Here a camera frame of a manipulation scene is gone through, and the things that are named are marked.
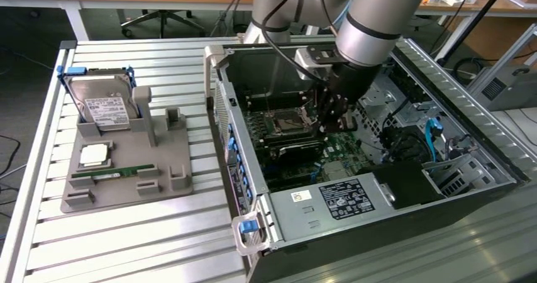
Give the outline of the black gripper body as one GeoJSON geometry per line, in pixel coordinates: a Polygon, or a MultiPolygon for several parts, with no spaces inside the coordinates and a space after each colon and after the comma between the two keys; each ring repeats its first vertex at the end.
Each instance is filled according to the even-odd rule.
{"type": "Polygon", "coordinates": [[[334,64],[329,74],[332,93],[348,99],[349,103],[357,103],[366,94],[381,67],[381,64],[368,67],[350,62],[334,64]]]}

